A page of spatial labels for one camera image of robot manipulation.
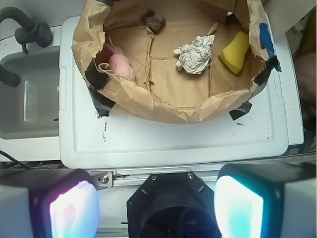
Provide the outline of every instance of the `white tray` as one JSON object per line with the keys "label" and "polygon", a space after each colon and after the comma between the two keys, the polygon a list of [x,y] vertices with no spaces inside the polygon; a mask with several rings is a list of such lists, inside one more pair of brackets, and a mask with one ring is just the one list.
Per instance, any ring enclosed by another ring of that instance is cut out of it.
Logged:
{"label": "white tray", "polygon": [[110,112],[98,118],[71,51],[79,17],[62,25],[60,44],[60,157],[69,168],[133,168],[278,156],[288,147],[279,73],[272,71],[251,111],[209,122],[169,125]]}

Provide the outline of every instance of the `sponge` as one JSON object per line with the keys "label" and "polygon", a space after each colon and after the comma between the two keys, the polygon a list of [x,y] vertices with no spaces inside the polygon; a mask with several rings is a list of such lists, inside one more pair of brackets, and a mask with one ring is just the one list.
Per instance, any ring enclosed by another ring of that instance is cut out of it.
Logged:
{"label": "sponge", "polygon": [[222,50],[219,59],[232,73],[237,75],[243,67],[244,56],[249,47],[249,36],[239,31],[233,41]]}

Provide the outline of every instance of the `crumpled white paper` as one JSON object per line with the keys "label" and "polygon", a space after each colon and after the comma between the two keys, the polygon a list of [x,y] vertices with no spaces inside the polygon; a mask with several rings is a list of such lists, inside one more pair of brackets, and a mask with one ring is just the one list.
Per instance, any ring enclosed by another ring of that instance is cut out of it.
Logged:
{"label": "crumpled white paper", "polygon": [[208,66],[213,42],[214,35],[197,36],[191,45],[185,44],[174,50],[174,54],[180,55],[176,63],[178,70],[184,68],[187,73],[201,74]]}

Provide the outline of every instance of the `faucet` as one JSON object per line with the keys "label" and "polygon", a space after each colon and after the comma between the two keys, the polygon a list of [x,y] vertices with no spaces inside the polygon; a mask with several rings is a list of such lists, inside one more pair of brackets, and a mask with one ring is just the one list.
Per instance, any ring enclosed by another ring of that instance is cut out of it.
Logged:
{"label": "faucet", "polygon": [[[28,43],[35,42],[39,47],[47,47],[52,42],[53,36],[47,23],[31,20],[20,9],[10,6],[0,9],[0,23],[7,18],[15,20],[22,26],[16,29],[15,39],[22,45],[23,53],[27,54],[26,44]],[[0,65],[0,81],[10,87],[17,87],[21,82],[21,78]]]}

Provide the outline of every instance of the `paper bag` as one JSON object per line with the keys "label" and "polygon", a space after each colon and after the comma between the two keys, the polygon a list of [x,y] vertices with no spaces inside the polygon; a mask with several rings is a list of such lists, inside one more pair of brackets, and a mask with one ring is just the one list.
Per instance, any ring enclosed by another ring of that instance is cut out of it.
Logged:
{"label": "paper bag", "polygon": [[[166,18],[157,34],[142,21],[148,10]],[[229,11],[233,24],[228,24]],[[88,0],[72,50],[101,116],[118,111],[184,124],[230,112],[235,119],[250,110],[248,100],[262,91],[276,64],[262,47],[261,23],[267,21],[260,0],[122,0],[113,6]],[[240,30],[249,34],[250,48],[234,75],[218,56]],[[197,75],[178,71],[173,50],[207,34],[215,35],[209,67]],[[109,38],[129,59],[135,82],[109,69],[103,50]]]}

